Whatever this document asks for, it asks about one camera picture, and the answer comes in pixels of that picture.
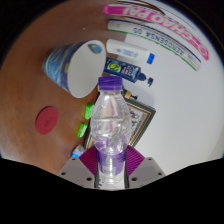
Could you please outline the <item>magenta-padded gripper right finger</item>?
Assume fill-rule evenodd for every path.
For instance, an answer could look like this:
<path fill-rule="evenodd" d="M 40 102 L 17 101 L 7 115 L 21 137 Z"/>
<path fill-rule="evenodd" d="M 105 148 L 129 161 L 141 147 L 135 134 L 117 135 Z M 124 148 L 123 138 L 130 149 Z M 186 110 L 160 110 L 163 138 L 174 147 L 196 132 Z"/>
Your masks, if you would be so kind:
<path fill-rule="evenodd" d="M 126 188 L 140 188 L 164 176 L 164 172 L 152 157 L 144 157 L 133 147 L 127 147 L 124 171 Z"/>

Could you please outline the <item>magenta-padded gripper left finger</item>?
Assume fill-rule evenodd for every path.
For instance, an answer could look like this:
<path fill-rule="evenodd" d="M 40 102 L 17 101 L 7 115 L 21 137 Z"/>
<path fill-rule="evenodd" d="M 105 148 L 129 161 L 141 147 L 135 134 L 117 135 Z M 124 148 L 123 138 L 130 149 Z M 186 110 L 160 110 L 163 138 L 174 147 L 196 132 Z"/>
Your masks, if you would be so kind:
<path fill-rule="evenodd" d="M 80 157 L 71 157 L 58 176 L 84 188 L 97 188 L 99 175 L 96 148 L 89 148 Z"/>

